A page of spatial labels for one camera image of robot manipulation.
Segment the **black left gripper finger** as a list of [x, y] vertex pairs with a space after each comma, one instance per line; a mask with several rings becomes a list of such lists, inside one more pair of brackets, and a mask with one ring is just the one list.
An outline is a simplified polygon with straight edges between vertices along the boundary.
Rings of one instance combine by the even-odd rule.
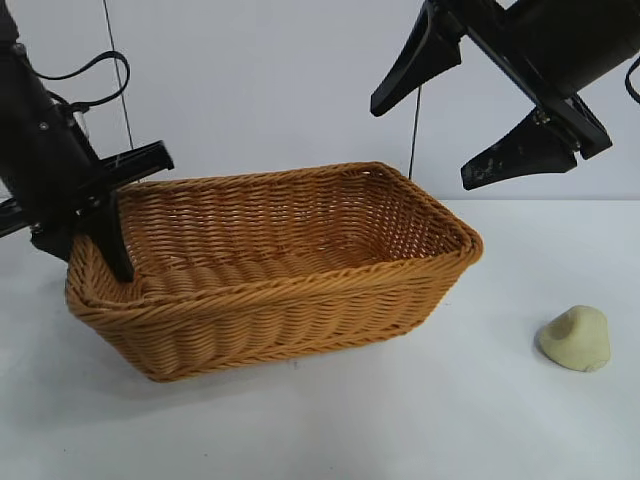
[[69, 262], [79, 216], [76, 213], [41, 216], [30, 226], [32, 245]]
[[124, 242], [115, 192], [110, 192], [94, 212], [92, 240], [116, 279], [119, 282], [132, 282], [135, 269]]

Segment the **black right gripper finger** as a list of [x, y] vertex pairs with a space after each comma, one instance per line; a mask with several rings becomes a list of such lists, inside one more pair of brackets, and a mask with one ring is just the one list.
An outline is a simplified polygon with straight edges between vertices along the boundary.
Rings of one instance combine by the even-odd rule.
[[371, 94], [380, 117], [418, 87], [461, 63], [462, 27], [443, 7], [422, 7], [398, 58]]
[[537, 174], [566, 173], [577, 166], [574, 151], [534, 109], [502, 139], [461, 167], [465, 190]]

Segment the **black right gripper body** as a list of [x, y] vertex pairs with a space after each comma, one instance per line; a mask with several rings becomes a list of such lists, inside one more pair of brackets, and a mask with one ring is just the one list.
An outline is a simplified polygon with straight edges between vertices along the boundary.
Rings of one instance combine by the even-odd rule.
[[523, 92], [542, 124], [589, 159], [612, 141], [580, 98], [639, 51], [636, 1], [427, 1], [428, 30], [467, 36]]

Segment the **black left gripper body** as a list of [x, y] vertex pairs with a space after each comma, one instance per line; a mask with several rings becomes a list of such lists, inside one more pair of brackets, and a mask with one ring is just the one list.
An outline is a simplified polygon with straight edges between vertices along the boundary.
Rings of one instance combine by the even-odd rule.
[[100, 158], [76, 120], [94, 102], [47, 90], [20, 43], [1, 46], [1, 233], [73, 224], [121, 187], [174, 167], [161, 141]]

